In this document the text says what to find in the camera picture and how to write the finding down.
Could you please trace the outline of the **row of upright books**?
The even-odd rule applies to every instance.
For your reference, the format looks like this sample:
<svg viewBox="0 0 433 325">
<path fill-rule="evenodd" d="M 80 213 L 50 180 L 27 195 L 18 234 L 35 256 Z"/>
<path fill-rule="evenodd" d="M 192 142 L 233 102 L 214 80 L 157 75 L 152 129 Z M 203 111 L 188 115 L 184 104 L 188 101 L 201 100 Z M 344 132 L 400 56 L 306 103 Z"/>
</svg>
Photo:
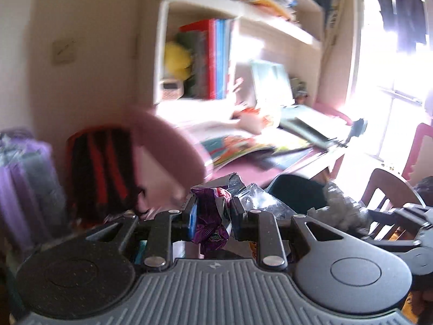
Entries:
<svg viewBox="0 0 433 325">
<path fill-rule="evenodd" d="M 183 83 L 186 97 L 203 100 L 227 97 L 233 78 L 231 59 L 237 27 L 233 18 L 210 18 L 179 28 L 175 41 L 192 57 L 190 76 Z"/>
</svg>

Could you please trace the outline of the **green book stand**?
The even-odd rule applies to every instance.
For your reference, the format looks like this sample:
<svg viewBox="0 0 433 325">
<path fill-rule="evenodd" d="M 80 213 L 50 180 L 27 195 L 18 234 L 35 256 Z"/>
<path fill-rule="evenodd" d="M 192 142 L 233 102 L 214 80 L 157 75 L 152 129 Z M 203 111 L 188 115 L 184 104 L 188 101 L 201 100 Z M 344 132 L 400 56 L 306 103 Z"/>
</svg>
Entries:
<svg viewBox="0 0 433 325">
<path fill-rule="evenodd" d="M 258 60 L 251 62 L 250 67 L 256 104 L 281 107 L 294 105 L 294 97 L 284 65 Z"/>
</svg>

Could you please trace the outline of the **purple and grey backpack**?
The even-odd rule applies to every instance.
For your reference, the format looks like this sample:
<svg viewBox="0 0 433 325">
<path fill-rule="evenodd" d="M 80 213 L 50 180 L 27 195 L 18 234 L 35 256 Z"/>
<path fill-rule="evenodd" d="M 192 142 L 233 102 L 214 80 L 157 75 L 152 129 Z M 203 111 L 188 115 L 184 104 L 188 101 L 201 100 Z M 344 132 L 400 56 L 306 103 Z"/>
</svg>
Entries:
<svg viewBox="0 0 433 325">
<path fill-rule="evenodd" d="M 27 252 L 67 230 L 66 196 L 52 148 L 25 128 L 1 131 L 1 232 Z"/>
</svg>

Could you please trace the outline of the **purple snack wrapper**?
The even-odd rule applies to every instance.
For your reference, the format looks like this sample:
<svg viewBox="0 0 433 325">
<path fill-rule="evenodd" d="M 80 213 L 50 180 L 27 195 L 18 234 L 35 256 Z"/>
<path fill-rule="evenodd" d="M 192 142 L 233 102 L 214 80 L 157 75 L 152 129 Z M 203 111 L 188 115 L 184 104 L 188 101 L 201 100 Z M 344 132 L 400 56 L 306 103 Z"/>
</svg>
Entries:
<svg viewBox="0 0 433 325">
<path fill-rule="evenodd" d="M 220 187 L 197 187 L 192 192 L 198 198 L 197 225 L 192 242 L 200 245 L 200 254 L 207 258 L 223 248 L 230 237 L 227 230 L 230 217 L 225 209 L 230 206 L 231 193 Z"/>
</svg>

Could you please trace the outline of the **brown wooden chair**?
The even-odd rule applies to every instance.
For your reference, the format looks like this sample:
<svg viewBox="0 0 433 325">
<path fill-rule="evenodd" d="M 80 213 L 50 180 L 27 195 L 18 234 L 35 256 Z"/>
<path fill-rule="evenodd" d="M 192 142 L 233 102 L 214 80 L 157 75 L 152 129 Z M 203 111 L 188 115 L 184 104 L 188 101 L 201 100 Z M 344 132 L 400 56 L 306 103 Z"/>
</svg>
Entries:
<svg viewBox="0 0 433 325">
<path fill-rule="evenodd" d="M 394 208 L 402 208 L 407 203 L 426 208 L 421 196 L 399 175 L 376 168 L 371 173 L 361 203 L 371 210 L 391 212 Z M 414 235 L 396 224 L 373 222 L 368 235 L 376 240 L 410 240 Z"/>
</svg>

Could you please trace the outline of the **colourful open picture book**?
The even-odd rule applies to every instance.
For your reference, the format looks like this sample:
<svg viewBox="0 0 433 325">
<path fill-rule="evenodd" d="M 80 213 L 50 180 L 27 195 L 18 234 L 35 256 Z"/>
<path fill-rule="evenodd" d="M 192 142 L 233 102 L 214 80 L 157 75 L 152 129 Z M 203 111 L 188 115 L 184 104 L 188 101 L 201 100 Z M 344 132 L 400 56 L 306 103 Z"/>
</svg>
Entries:
<svg viewBox="0 0 433 325">
<path fill-rule="evenodd" d="M 251 134 L 234 122 L 204 122 L 187 130 L 207 151 L 215 170 L 251 153 L 281 154 L 312 146 L 309 141 L 280 128 Z"/>
</svg>

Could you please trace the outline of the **white digital timer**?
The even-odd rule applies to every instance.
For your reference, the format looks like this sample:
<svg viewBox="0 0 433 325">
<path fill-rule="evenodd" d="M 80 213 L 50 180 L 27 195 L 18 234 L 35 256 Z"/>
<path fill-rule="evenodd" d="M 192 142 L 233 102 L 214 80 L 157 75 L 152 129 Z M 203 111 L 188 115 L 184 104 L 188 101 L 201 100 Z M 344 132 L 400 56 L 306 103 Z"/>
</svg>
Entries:
<svg viewBox="0 0 433 325">
<path fill-rule="evenodd" d="M 184 94 L 183 81 L 163 79 L 160 82 L 162 100 L 178 100 Z"/>
</svg>

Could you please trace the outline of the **pink study desk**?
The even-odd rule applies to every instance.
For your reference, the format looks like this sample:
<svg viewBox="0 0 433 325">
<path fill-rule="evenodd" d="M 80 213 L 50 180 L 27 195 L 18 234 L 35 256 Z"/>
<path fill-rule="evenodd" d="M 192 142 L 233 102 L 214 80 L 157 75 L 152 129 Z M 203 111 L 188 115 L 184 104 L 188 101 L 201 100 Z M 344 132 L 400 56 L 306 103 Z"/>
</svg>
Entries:
<svg viewBox="0 0 433 325">
<path fill-rule="evenodd" d="M 243 183 L 265 188 L 282 173 L 313 178 L 328 170 L 335 178 L 347 149 L 333 147 L 327 152 L 313 148 L 282 170 L 262 162 L 250 153 L 215 169 L 211 157 L 186 129 L 154 115 L 154 110 L 130 106 L 126 111 L 133 148 L 134 172 L 146 189 L 139 210 L 179 206 L 195 185 L 237 173 Z"/>
</svg>

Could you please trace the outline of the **dark teal trash bin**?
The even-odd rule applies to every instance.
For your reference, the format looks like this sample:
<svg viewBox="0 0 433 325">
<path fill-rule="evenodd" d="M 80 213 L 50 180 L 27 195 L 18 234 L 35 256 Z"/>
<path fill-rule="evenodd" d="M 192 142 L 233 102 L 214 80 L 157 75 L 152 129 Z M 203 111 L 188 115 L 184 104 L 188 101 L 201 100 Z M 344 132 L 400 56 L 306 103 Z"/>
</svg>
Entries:
<svg viewBox="0 0 433 325">
<path fill-rule="evenodd" d="M 278 175 L 266 188 L 266 192 L 285 203 L 297 213 L 306 214 L 311 208 L 327 206 L 325 185 L 298 175 Z"/>
</svg>

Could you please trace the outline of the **black desk clamp lamp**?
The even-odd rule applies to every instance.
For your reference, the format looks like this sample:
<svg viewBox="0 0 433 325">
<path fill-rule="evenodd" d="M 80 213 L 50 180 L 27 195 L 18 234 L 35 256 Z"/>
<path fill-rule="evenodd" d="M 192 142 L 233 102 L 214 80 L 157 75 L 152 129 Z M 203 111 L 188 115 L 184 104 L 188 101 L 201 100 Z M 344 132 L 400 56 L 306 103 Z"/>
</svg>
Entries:
<svg viewBox="0 0 433 325">
<path fill-rule="evenodd" d="M 332 138 L 330 143 L 332 145 L 337 145 L 339 147 L 347 147 L 351 139 L 354 137 L 360 137 L 366 132 L 368 126 L 368 121 L 360 118 L 355 120 L 351 125 L 350 129 L 344 130 L 342 133 L 337 135 L 337 137 Z"/>
</svg>

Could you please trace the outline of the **red and black backpack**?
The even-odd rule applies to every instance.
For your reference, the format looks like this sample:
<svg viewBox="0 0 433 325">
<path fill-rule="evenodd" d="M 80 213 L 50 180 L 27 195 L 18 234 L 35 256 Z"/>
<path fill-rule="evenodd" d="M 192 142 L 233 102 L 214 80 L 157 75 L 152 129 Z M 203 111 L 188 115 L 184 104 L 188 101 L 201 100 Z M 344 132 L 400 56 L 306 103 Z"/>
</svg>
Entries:
<svg viewBox="0 0 433 325">
<path fill-rule="evenodd" d="M 146 191 L 136 182 L 131 132 L 120 125 L 86 128 L 67 140 L 71 208 L 87 224 L 139 212 Z"/>
</svg>

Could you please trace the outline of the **hanging dark clothes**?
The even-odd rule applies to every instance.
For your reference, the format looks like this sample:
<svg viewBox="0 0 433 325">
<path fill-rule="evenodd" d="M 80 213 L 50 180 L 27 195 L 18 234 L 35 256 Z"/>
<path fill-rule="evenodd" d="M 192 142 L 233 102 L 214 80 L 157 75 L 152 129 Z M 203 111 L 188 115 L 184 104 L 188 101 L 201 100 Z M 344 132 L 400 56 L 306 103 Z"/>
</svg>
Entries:
<svg viewBox="0 0 433 325">
<path fill-rule="evenodd" d="M 427 24 L 422 0 L 378 0 L 385 31 L 396 32 L 400 51 L 412 53 L 416 44 L 427 44 Z"/>
</svg>

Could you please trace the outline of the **orange tissue pack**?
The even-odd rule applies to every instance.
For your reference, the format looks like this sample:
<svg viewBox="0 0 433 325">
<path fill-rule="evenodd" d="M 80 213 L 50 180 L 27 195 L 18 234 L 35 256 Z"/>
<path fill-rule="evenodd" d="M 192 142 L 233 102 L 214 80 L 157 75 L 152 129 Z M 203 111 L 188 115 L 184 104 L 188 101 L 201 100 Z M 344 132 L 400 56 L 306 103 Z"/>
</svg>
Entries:
<svg viewBox="0 0 433 325">
<path fill-rule="evenodd" d="M 238 120 L 238 128 L 254 135 L 261 134 L 265 128 L 270 127 L 272 124 L 269 118 L 261 114 L 261 110 L 251 107 L 241 111 L 235 111 L 233 118 Z"/>
</svg>

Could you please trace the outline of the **yellow plush toy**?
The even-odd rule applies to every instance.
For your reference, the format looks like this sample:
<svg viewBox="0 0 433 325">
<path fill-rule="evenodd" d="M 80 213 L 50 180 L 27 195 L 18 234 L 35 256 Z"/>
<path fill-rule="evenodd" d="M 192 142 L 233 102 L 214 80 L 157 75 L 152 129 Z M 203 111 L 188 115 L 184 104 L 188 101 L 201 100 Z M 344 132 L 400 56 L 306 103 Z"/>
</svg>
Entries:
<svg viewBox="0 0 433 325">
<path fill-rule="evenodd" d="M 185 81 L 191 76 L 192 55 L 182 45 L 170 41 L 164 47 L 164 67 L 175 79 Z"/>
</svg>

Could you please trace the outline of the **clear plastic wrap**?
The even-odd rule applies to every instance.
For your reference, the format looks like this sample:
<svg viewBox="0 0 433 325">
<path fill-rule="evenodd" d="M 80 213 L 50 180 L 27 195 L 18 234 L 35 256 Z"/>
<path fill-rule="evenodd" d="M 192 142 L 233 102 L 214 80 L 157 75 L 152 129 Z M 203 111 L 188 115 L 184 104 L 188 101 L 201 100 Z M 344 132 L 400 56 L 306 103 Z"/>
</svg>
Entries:
<svg viewBox="0 0 433 325">
<path fill-rule="evenodd" d="M 232 173 L 227 177 L 225 188 L 230 194 L 231 199 L 225 208 L 225 215 L 232 218 L 237 198 L 242 207 L 241 212 L 249 210 L 263 210 L 272 213 L 276 219 L 286 220 L 292 217 L 295 212 L 278 198 L 263 190 L 256 183 L 246 186 L 240 176 Z"/>
</svg>

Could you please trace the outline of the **white desk bookshelf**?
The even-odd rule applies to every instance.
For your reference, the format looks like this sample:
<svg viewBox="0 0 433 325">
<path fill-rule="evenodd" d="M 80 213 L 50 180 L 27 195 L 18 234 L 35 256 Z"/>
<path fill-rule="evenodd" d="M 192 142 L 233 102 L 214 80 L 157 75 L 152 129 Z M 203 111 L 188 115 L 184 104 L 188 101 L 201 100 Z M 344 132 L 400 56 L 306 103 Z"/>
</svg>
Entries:
<svg viewBox="0 0 433 325">
<path fill-rule="evenodd" d="M 175 79 L 164 67 L 165 44 L 180 27 L 210 18 L 233 18 L 234 70 L 228 95 L 202 104 L 230 108 L 249 89 L 246 67 L 265 60 L 284 65 L 290 77 L 306 87 L 313 108 L 342 107 L 357 70 L 360 26 L 356 0 L 142 0 L 138 42 L 139 102 L 162 101 L 160 82 Z"/>
</svg>

